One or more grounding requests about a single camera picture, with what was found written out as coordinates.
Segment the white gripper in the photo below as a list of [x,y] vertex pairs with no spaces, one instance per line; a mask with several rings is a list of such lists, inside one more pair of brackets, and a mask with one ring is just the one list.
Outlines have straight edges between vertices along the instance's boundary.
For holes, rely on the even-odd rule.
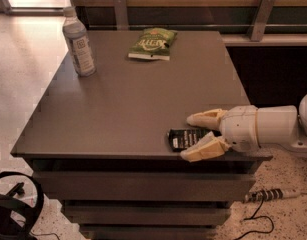
[[230,148],[236,152],[257,150],[256,114],[257,108],[249,105],[228,111],[212,109],[188,116],[186,122],[191,126],[216,131],[220,127],[224,138],[209,132],[192,147],[181,151],[180,156],[186,161],[197,162],[222,156]]

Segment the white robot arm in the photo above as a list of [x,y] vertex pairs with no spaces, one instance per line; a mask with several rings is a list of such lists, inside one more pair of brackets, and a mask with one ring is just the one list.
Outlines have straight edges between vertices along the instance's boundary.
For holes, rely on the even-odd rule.
[[307,94],[299,108],[247,105],[230,110],[213,109],[190,115],[187,123],[209,130],[196,144],[180,153],[189,162],[219,157],[229,150],[252,152],[269,144],[307,157]]

